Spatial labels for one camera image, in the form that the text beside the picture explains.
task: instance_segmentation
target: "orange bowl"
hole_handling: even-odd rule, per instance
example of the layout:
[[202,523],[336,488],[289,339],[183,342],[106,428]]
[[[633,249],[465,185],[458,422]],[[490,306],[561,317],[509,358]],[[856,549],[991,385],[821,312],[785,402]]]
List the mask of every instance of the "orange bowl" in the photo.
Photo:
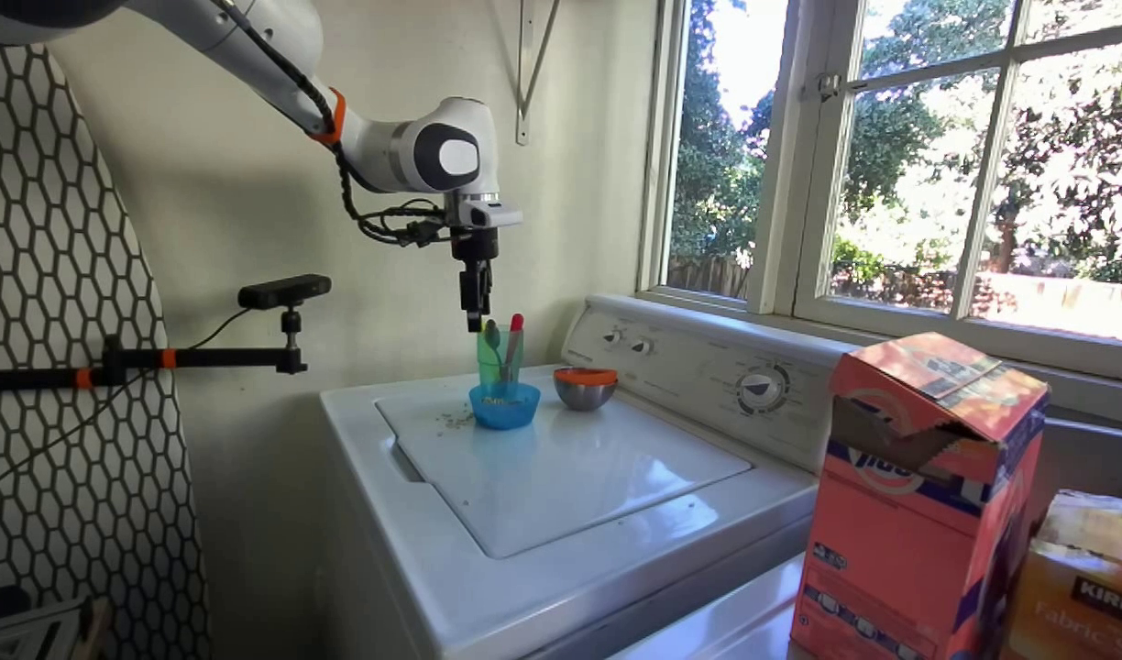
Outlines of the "orange bowl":
[[569,409],[598,409],[618,390],[618,375],[609,367],[558,367],[552,390]]

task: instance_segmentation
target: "wire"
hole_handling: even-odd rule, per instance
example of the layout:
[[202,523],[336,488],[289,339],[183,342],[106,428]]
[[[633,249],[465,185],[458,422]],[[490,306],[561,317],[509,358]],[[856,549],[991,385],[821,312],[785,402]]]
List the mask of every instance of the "wire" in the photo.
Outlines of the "wire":
[[[328,101],[323,99],[323,92],[312,83],[312,76],[305,70],[295,70],[283,50],[276,50],[270,40],[265,40],[255,34],[255,24],[249,23],[245,12],[222,2],[222,0],[212,0],[221,6],[221,16],[228,16],[305,94],[308,101],[319,111],[326,133],[332,133],[332,111]],[[341,175],[341,207],[344,213],[354,221],[354,227],[374,238],[374,242],[383,242],[383,244],[429,244],[429,242],[452,242],[452,236],[443,236],[452,222],[443,221],[447,213],[441,207],[424,208],[424,213],[411,213],[408,207],[396,207],[396,208],[382,208],[382,213],[363,213],[353,199],[353,167],[347,167],[347,158],[341,152],[341,143],[332,145],[332,158],[336,158],[336,175]],[[421,218],[408,227],[389,227],[389,218]]]
[[239,309],[235,317],[228,317],[217,330],[210,330],[202,342],[187,345],[187,352],[217,342],[232,323],[239,323],[245,317],[245,309]]
[[[217,330],[210,330],[210,332],[204,332],[202,342],[195,342],[187,352],[204,350],[210,342],[217,342],[217,339],[221,339],[232,323],[239,323],[243,317],[245,317],[245,309],[239,309],[235,317],[228,317]],[[108,397],[103,397],[100,406],[94,406],[81,425],[58,434],[53,440],[34,447],[24,457],[18,457],[18,463],[12,463],[7,468],[0,468],[0,485],[4,485],[7,478],[13,478],[18,468],[34,467],[34,463],[36,463],[40,455],[48,455],[53,442],[67,442],[68,438],[83,434],[100,413],[106,413],[106,409],[114,406],[114,400],[118,400],[128,385],[135,385],[135,383],[144,383],[144,379],[150,379],[150,375],[144,375],[144,372],[133,375],[125,385],[118,385]]]
[[128,379],[125,385],[118,385],[106,400],[100,400],[100,406],[94,406],[81,425],[58,434],[53,440],[34,447],[30,455],[20,455],[20,457],[12,463],[7,468],[0,468],[0,485],[4,485],[7,478],[20,473],[24,467],[34,467],[34,463],[36,463],[40,455],[48,455],[53,442],[67,442],[68,438],[83,434],[83,428],[88,428],[103,409],[108,409],[114,400],[118,400],[128,385],[135,385],[139,379],[145,379],[145,375],[135,375],[135,379]]
[[551,40],[552,40],[558,6],[561,6],[561,0],[552,0],[552,6],[551,6],[545,34],[542,34],[542,49],[540,49],[540,55],[536,55],[536,61],[530,61],[526,89],[520,89],[520,83],[525,83],[525,66],[520,66],[520,59],[515,59],[515,111],[520,111],[525,119],[526,119],[526,108],[530,108],[530,94],[536,94],[540,66],[545,61],[545,50],[551,50]]

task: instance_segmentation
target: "blue object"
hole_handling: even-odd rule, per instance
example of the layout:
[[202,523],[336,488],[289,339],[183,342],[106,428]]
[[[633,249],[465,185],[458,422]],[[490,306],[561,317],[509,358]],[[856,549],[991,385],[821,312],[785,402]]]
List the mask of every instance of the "blue object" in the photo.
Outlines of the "blue object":
[[493,390],[474,385],[470,400],[474,400],[476,425],[520,428],[536,413],[540,390],[525,383],[503,383]]

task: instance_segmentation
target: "tree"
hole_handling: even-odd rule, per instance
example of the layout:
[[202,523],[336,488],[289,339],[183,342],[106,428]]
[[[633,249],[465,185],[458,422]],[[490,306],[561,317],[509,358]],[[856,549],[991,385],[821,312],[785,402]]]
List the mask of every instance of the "tree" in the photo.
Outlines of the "tree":
[[[1040,0],[1026,18],[1026,40],[1118,23],[1122,0]],[[1007,0],[909,0],[886,34],[865,44],[861,76],[998,50],[1005,24]],[[1007,123],[999,123],[998,191],[991,191],[985,269],[1122,281],[1122,49],[1036,59],[1015,82]],[[961,139],[961,145],[950,145],[955,143],[950,137],[983,137],[985,115],[977,111],[991,94],[991,75],[976,76],[976,83],[966,76],[917,82],[856,94],[843,181],[843,238],[850,242],[850,236],[886,221],[886,236],[917,231],[947,242],[933,254],[961,249],[964,231],[947,236],[947,222],[964,227],[966,218],[955,218],[943,199],[950,186],[976,186],[983,143],[966,139],[964,145]],[[920,249],[899,259],[899,254],[850,254],[845,244],[832,269],[843,285],[856,271],[881,271],[884,277],[884,271],[917,271]]]
[[750,249],[763,160],[723,111],[711,16],[716,0],[690,2],[667,281],[738,292],[727,271]]

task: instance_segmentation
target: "window frame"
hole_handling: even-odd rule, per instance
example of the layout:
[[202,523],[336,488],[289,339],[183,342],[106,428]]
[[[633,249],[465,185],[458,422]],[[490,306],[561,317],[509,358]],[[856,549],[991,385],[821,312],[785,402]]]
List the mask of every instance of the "window frame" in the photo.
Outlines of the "window frame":
[[[1026,0],[1015,0],[1013,23],[1019,23],[1026,6],[1029,6]],[[771,186],[765,186],[771,194],[763,199],[763,218],[754,221],[759,269],[746,292],[716,297],[716,292],[690,292],[664,285],[664,249],[667,249],[664,242],[667,242],[667,208],[674,186],[674,145],[677,145],[677,111],[683,111],[677,94],[683,94],[683,59],[685,59],[685,12],[690,0],[660,0],[653,153],[650,153],[650,191],[646,191],[646,254],[639,269],[639,292],[716,317],[738,317],[750,323],[790,326],[801,332],[843,339],[853,345],[917,332],[917,330],[939,330],[947,339],[1013,358],[1024,372],[1053,383],[1060,406],[1122,422],[1122,345],[1114,342],[1084,342],[1047,330],[983,323],[966,317],[954,319],[950,312],[930,317],[930,312],[877,309],[861,299],[827,297],[826,259],[832,254],[827,249],[832,208],[840,199],[832,185],[843,175],[843,145],[850,143],[845,139],[853,123],[850,94],[865,89],[853,76],[856,75],[853,40],[865,2],[832,2],[832,0],[788,2],[776,108],[772,108],[772,143],[771,143]],[[1122,40],[1122,24],[1062,40],[1114,44]],[[926,66],[926,75],[966,70],[966,66],[977,70],[999,59],[1005,66],[1015,66],[1060,55],[1062,40],[1005,44],[999,55]],[[1007,75],[998,70],[998,76],[999,89],[991,123],[999,123],[999,115],[1007,111],[1005,99],[1013,89]],[[977,191],[991,191],[991,181],[992,166],[983,160]]]

